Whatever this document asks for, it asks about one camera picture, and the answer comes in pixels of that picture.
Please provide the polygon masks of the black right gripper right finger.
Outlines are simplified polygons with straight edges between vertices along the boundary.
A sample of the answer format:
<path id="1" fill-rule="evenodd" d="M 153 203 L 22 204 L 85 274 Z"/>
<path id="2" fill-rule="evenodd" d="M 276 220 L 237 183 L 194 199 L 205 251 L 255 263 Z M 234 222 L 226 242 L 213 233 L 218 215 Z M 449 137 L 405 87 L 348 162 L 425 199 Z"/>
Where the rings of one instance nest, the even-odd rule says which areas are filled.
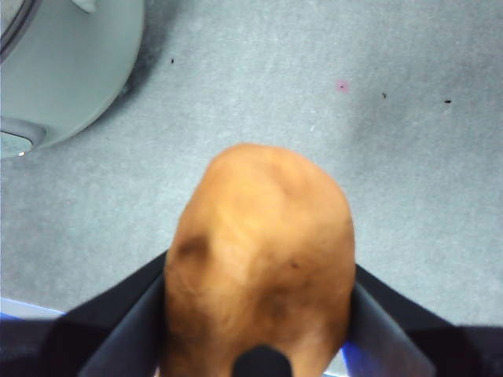
<path id="1" fill-rule="evenodd" d="M 359 266 L 342 353 L 350 376 L 500 376 L 502 328 L 452 324 Z"/>

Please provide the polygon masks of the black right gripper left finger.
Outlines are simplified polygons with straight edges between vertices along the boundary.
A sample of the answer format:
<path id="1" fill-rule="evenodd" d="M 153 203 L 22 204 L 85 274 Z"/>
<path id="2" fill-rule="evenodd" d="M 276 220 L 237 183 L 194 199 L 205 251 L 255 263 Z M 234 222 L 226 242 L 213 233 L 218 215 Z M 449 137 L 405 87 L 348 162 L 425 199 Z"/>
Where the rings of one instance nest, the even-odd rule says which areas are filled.
<path id="1" fill-rule="evenodd" d="M 54 318 L 1 321 L 3 376 L 152 376 L 164 335 L 160 254 Z"/>

